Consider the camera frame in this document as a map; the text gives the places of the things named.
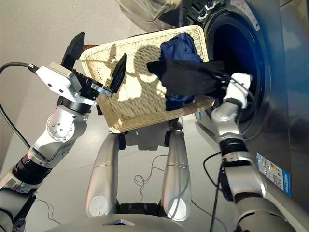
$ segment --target washing machine drum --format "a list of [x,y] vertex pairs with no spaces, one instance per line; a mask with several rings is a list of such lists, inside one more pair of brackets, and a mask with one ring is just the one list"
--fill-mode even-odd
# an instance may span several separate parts
[[[248,73],[252,75],[250,92],[253,100],[248,97],[248,107],[243,112],[240,122],[248,123],[253,119],[254,108],[259,110],[265,93],[266,69],[263,46],[260,43],[263,35],[258,21],[253,24],[242,10],[229,4],[213,9],[205,23],[205,38],[209,60],[222,60],[226,72]],[[214,95],[215,105],[212,110],[222,103],[225,91],[217,91]]]

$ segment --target woven basket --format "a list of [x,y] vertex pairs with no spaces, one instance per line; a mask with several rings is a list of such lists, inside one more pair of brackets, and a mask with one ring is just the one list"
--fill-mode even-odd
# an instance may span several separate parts
[[208,61],[204,32],[196,25],[134,36],[82,53],[80,60],[86,75],[107,86],[111,83],[111,74],[117,62],[124,53],[127,54],[126,76],[118,93],[111,98],[103,94],[98,98],[112,132],[120,133],[172,120],[213,105],[213,100],[199,96],[182,109],[166,111],[166,88],[147,69],[147,62],[158,61],[160,45],[183,32],[192,36],[197,53],[203,61]]

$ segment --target cable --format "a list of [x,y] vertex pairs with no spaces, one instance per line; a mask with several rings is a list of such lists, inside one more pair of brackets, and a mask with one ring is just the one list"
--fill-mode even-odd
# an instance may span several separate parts
[[[11,62],[11,63],[6,63],[0,68],[0,74],[2,73],[3,70],[5,70],[8,67],[12,66],[20,66],[20,67],[27,67],[30,71],[35,73],[35,71],[38,69],[35,65],[32,64],[27,64],[27,63],[21,63],[21,62]],[[7,114],[5,113],[1,103],[0,103],[0,113],[2,114],[3,118],[5,121],[9,124],[9,126],[12,128],[12,130],[17,134],[17,136],[23,141],[23,143],[26,145],[27,149],[30,149],[30,144],[28,141],[24,138],[24,136],[19,132],[19,130],[16,128],[16,126],[11,122]]]
[[207,175],[207,177],[209,178],[209,180],[212,182],[212,184],[215,186],[215,187],[217,187],[217,185],[215,184],[215,182],[213,181],[213,179],[211,178],[211,176],[209,175],[209,173],[208,173],[208,171],[207,171],[207,169],[206,169],[206,162],[210,159],[210,158],[212,158],[212,157],[215,157],[215,156],[217,156],[217,155],[219,155],[219,154],[221,154],[221,152],[217,152],[217,153],[215,153],[215,154],[213,154],[213,155],[211,155],[211,156],[208,156],[208,157],[206,157],[206,159],[204,159],[204,162],[203,162],[203,168],[204,168],[204,170],[205,170],[205,172],[206,172],[206,175]]
[[219,196],[219,185],[220,185],[220,181],[221,181],[221,169],[222,169],[222,164],[220,165],[220,170],[219,170],[219,174],[218,174],[218,182],[216,185],[216,195],[214,197],[214,203],[213,203],[213,210],[212,210],[212,217],[211,217],[211,226],[209,231],[213,232],[213,226],[214,226],[214,220],[216,218],[216,211],[217,211],[217,203],[218,203],[218,196]]
[[141,195],[140,202],[142,202],[142,200],[143,200],[143,192],[142,192],[142,191],[144,190],[145,185],[146,185],[146,184],[148,183],[148,181],[151,179],[151,176],[152,176],[152,174],[153,174],[153,169],[159,169],[159,170],[161,170],[161,171],[164,171],[163,169],[160,169],[160,168],[158,168],[158,167],[154,167],[154,161],[155,161],[158,157],[160,157],[160,156],[167,156],[167,155],[159,155],[159,156],[156,156],[156,157],[153,159],[153,161],[152,161],[152,163],[151,163],[150,174],[149,174],[149,176],[148,176],[146,179],[144,179],[144,177],[142,177],[141,175],[136,175],[136,176],[134,176],[134,182],[135,182],[135,184],[138,185],[138,186],[140,186],[140,195]]
[[[141,175],[136,175],[136,176],[134,176],[134,182],[135,182],[135,184],[138,185],[138,186],[141,186],[140,194],[141,194],[142,197],[143,197],[142,190],[143,190],[145,184],[147,184],[148,181],[151,179],[151,177],[152,177],[152,170],[153,170],[153,169],[158,169],[158,170],[163,171],[163,172],[165,171],[165,170],[163,170],[163,169],[161,169],[161,168],[158,168],[158,167],[154,167],[154,166],[153,166],[154,161],[155,161],[158,157],[160,157],[160,156],[167,156],[167,155],[159,155],[159,156],[156,156],[156,157],[153,159],[152,165],[151,165],[150,174],[149,174],[149,176],[148,176],[146,179],[144,179]],[[196,204],[196,203],[193,201],[193,199],[191,199],[191,202],[192,202],[198,209],[200,209],[201,211],[203,211],[204,213],[206,213],[206,214],[208,214],[210,217],[212,217],[212,214],[211,214],[211,213],[207,212],[206,210],[204,210],[204,209],[202,209],[200,206],[198,206],[198,204]],[[217,220],[219,223],[221,223],[222,226],[224,227],[225,232],[227,232],[227,227],[226,227],[225,223],[222,222],[220,219],[218,219],[218,218],[216,218],[216,217],[215,217],[214,219]]]
[[[209,213],[209,212],[207,212],[206,210],[204,210],[204,209],[202,209],[201,207],[199,207],[198,204],[196,204],[196,203],[193,201],[193,199],[191,200],[191,202],[192,202],[198,209],[200,209],[201,211],[203,211],[204,213],[206,213],[206,214],[208,214],[209,216],[212,217],[212,214],[211,214],[211,213]],[[226,224],[225,224],[223,221],[221,221],[220,219],[218,219],[218,218],[216,218],[216,217],[215,217],[214,219],[217,220],[217,221],[223,226],[225,232],[228,231],[228,230],[227,230],[227,226],[226,226]]]
[[58,222],[56,219],[54,219],[54,206],[53,206],[52,204],[50,204],[49,202],[43,201],[43,200],[41,200],[41,199],[39,199],[39,198],[37,198],[35,201],[36,201],[36,202],[43,202],[43,203],[45,203],[45,204],[47,205],[47,208],[48,208],[48,216],[47,216],[47,218],[48,218],[49,220],[51,220],[51,221],[57,223],[59,226],[62,225],[60,222]]

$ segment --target navy blue cloth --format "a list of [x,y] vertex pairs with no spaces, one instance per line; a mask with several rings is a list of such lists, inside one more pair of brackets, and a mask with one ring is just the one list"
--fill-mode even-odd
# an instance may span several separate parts
[[[203,62],[197,54],[193,38],[187,33],[176,35],[169,41],[161,44],[161,56],[159,61],[167,62],[168,59],[189,60],[198,63]],[[184,105],[191,103],[194,100],[195,95],[184,96],[166,94],[165,98],[166,110],[169,111],[183,108]]]

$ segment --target metal bracket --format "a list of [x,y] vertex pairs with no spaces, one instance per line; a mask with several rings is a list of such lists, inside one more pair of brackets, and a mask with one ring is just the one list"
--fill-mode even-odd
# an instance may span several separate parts
[[106,95],[106,96],[109,97],[109,98],[112,96],[112,90],[109,89],[107,86],[101,87],[101,86],[98,86],[98,85],[92,83],[92,84],[91,84],[91,88],[94,89],[94,90],[96,90],[97,92],[99,92],[99,93],[101,93],[101,94]]
[[199,16],[199,17],[197,18],[198,22],[204,21],[204,20],[207,18],[207,16],[208,16],[207,11],[212,10],[216,5],[217,5],[217,1],[216,1],[216,0],[213,1],[212,6],[210,6],[210,7],[209,7],[207,4],[205,4],[205,6],[204,6],[204,8],[205,8],[205,14],[204,14],[204,16]]

